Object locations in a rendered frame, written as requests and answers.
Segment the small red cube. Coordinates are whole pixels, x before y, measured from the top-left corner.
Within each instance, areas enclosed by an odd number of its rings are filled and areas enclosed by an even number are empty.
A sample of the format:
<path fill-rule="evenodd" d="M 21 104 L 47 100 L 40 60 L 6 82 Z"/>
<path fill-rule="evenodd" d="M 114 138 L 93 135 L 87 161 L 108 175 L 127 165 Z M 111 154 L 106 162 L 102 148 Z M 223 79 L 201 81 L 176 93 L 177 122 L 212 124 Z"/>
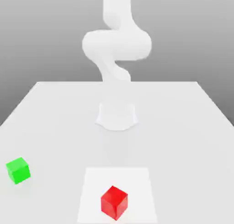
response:
<path fill-rule="evenodd" d="M 117 221 L 128 208 L 128 194 L 111 186 L 101 196 L 101 211 Z"/>

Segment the small green cube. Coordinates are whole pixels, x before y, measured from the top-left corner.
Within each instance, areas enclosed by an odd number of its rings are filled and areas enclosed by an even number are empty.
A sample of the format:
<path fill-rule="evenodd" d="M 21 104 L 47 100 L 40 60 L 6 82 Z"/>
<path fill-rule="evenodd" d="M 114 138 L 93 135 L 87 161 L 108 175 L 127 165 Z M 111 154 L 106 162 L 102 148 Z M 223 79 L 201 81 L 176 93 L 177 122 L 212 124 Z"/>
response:
<path fill-rule="evenodd" d="M 14 184 L 18 184 L 31 177 L 29 165 L 22 157 L 6 163 L 6 168 Z"/>

